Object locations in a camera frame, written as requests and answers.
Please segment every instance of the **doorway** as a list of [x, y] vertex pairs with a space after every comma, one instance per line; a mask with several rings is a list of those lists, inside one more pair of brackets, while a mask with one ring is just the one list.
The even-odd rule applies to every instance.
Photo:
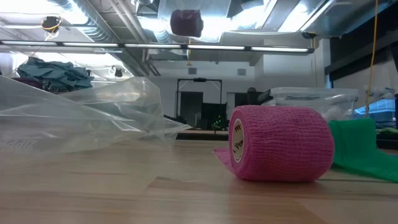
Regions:
[[201, 113], [203, 92], [181, 92], [180, 116], [187, 120], [187, 124], [196, 127], [196, 117]]

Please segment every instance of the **fabric pile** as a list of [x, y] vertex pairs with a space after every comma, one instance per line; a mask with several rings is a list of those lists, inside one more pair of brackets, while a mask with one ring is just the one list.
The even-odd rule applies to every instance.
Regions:
[[74, 67], [70, 62], [45, 62], [29, 57], [17, 71], [21, 78], [41, 83], [46, 91], [65, 92], [93, 87], [91, 81], [94, 77], [88, 75], [86, 68]]

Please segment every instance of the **wooden tabletop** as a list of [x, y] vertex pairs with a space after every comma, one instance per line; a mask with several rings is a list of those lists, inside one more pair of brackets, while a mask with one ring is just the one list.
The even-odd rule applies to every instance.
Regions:
[[217, 141], [124, 142], [0, 170], [0, 223], [398, 223], [398, 185], [331, 170], [307, 184], [237, 179]]

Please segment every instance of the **table surface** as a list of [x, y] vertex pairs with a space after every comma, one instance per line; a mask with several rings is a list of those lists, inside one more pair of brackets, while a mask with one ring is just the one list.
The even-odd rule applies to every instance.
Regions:
[[306, 184], [237, 179], [218, 141], [123, 142], [0, 170], [0, 223], [397, 223], [398, 185], [330, 170]]

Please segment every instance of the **label on roll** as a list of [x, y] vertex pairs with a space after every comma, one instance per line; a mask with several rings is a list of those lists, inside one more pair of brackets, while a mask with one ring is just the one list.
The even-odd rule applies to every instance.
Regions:
[[243, 156], [244, 141], [243, 141], [243, 125], [240, 119], [236, 119], [233, 132], [232, 132], [232, 142], [233, 142], [233, 155], [236, 162], [239, 162]]

